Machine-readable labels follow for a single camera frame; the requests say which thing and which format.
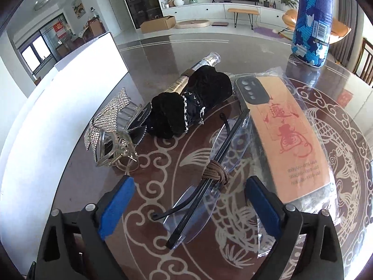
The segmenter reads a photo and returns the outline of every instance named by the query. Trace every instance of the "window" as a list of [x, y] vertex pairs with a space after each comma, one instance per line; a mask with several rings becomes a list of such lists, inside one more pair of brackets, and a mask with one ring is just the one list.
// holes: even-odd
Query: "window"
[[34, 51], [32, 50], [31, 46], [29, 46], [23, 51], [22, 56], [32, 72], [36, 70], [36, 68], [40, 65], [40, 62], [36, 57]]
[[42, 60], [50, 55], [50, 51], [41, 36], [32, 42], [32, 44]]

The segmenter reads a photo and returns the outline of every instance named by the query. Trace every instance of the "black velvet fabric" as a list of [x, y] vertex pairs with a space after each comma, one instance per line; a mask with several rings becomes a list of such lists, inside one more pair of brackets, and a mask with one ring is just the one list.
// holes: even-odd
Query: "black velvet fabric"
[[146, 119], [147, 132], [160, 138], [169, 139], [185, 130], [184, 97], [187, 102], [188, 126], [201, 120], [204, 114], [232, 95], [229, 77], [208, 65], [197, 69], [189, 78], [181, 95], [163, 92], [152, 99], [152, 111]]

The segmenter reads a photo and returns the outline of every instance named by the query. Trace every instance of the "purple mat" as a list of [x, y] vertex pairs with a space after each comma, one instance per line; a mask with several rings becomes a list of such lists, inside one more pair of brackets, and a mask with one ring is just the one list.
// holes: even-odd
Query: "purple mat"
[[271, 37], [271, 38], [277, 38], [277, 39], [282, 39], [283, 38], [277, 32], [273, 32], [272, 29], [265, 28], [265, 27], [256, 27], [256, 28], [254, 28], [254, 31], [256, 33], [260, 33], [261, 35]]

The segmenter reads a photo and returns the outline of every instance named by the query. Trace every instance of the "orange chair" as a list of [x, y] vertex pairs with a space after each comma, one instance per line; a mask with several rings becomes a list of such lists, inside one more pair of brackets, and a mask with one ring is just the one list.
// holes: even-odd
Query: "orange chair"
[[[297, 23], [298, 12], [295, 9], [289, 9], [283, 16], [282, 21], [286, 24], [287, 28], [279, 32], [279, 35], [285, 31], [294, 31], [295, 24]], [[344, 25], [342, 22], [339, 22], [337, 19], [333, 19], [332, 22], [332, 32], [329, 39], [329, 44], [333, 44], [342, 40], [346, 37], [351, 28]]]

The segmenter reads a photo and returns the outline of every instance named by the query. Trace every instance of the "eyeglasses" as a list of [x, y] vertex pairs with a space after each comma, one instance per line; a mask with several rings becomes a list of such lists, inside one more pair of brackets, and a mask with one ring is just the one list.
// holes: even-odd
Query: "eyeglasses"
[[[249, 110], [245, 109], [235, 121], [224, 121], [210, 154], [210, 159], [219, 163], [226, 173], [231, 172], [241, 160], [249, 144]], [[164, 213], [152, 213], [152, 220], [165, 218], [163, 226], [171, 233], [166, 246], [178, 247], [190, 242], [208, 222], [220, 195], [223, 183], [215, 179], [202, 179], [197, 187], [189, 187], [172, 209]]]

